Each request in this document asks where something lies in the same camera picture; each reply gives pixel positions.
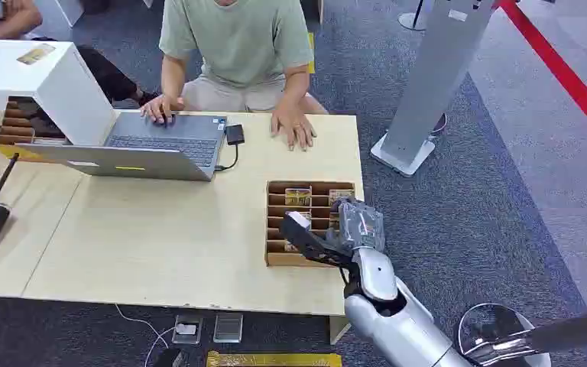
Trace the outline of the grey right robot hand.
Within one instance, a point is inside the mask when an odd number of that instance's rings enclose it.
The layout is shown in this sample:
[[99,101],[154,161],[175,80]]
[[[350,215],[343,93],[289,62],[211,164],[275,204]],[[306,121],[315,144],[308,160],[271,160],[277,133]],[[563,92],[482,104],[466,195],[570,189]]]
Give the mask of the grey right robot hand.
[[351,252],[361,248],[384,251],[384,216],[374,207],[353,196],[344,196],[334,202],[331,212],[338,214],[338,225],[331,225],[326,231],[330,243]]

